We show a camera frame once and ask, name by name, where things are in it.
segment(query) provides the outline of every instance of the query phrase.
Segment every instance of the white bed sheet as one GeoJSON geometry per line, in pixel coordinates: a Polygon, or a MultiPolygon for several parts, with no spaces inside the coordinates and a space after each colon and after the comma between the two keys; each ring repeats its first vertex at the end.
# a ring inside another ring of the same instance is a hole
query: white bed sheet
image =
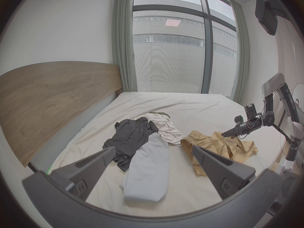
{"type": "MultiPolygon", "coordinates": [[[[209,136],[215,131],[227,131],[235,126],[235,116],[246,116],[241,105],[222,95],[124,92],[71,140],[51,170],[100,151],[103,143],[115,134],[116,122],[134,119],[150,111],[169,114],[184,136],[192,130],[209,136]]],[[[245,161],[256,169],[257,175],[280,153],[280,134],[273,127],[262,127],[246,140],[254,140],[258,148],[258,153],[245,161]]],[[[181,147],[169,144],[169,159],[169,187],[164,200],[156,203],[123,200],[119,185],[125,173],[112,161],[86,202],[121,214],[169,216],[197,211],[221,201],[209,178],[195,175],[181,147]]]]}

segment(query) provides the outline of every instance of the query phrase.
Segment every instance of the building window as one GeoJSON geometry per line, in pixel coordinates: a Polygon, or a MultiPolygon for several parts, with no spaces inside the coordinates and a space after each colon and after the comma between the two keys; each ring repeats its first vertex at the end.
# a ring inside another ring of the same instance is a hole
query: building window
{"type": "Polygon", "coordinates": [[[208,65],[212,67],[208,92],[230,97],[237,60],[233,12],[228,2],[207,1],[209,15],[201,0],[134,0],[138,91],[202,93],[204,78],[210,77],[204,75],[205,33],[212,33],[213,63],[208,65]],[[205,31],[206,16],[212,19],[211,31],[205,31]]]}

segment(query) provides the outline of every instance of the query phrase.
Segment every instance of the wooden headboard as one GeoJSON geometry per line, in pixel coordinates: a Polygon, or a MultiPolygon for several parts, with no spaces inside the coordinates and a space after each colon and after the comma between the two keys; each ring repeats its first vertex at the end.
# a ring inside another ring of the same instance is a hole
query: wooden headboard
{"type": "Polygon", "coordinates": [[[121,89],[116,65],[61,61],[23,66],[0,76],[0,125],[26,166],[61,127],[121,89]]]}

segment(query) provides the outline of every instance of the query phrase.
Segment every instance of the clothing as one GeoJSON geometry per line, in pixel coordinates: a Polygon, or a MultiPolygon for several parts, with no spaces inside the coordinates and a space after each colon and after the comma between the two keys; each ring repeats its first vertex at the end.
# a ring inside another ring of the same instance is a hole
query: clothing
{"type": "Polygon", "coordinates": [[[258,152],[253,141],[241,141],[238,137],[234,136],[224,138],[221,134],[221,132],[214,132],[209,137],[198,131],[192,131],[181,140],[181,145],[192,162],[195,174],[206,176],[203,168],[191,153],[193,145],[206,148],[240,163],[247,160],[253,153],[258,152]]]}
{"type": "Polygon", "coordinates": [[[125,119],[115,124],[116,134],[111,139],[105,141],[103,149],[114,146],[116,155],[113,160],[117,166],[126,171],[130,161],[143,144],[148,142],[149,135],[158,132],[158,128],[152,121],[148,122],[146,117],[137,120],[125,119]]]}
{"type": "Polygon", "coordinates": [[[158,128],[158,134],[168,143],[181,147],[180,140],[184,136],[174,127],[168,116],[158,113],[147,113],[140,117],[146,117],[149,121],[152,121],[158,128]]]}
{"type": "Polygon", "coordinates": [[[135,153],[120,187],[123,199],[157,202],[165,198],[169,183],[169,146],[157,133],[135,153]]]}
{"type": "Polygon", "coordinates": [[[170,118],[170,116],[167,114],[167,113],[164,113],[164,112],[149,112],[149,113],[152,113],[152,114],[160,114],[160,115],[165,115],[167,117],[170,118]]]}

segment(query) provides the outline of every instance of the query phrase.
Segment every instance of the green curtain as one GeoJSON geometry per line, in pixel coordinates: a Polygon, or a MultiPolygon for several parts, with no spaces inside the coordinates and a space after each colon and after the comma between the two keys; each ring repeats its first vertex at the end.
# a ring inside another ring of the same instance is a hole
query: green curtain
{"type": "Polygon", "coordinates": [[[133,0],[114,0],[112,14],[113,64],[119,66],[122,91],[137,91],[133,50],[133,0]]]}
{"type": "Polygon", "coordinates": [[[234,13],[238,38],[237,71],[230,99],[240,104],[248,80],[249,34],[242,6],[234,0],[230,0],[230,4],[234,13]]]}

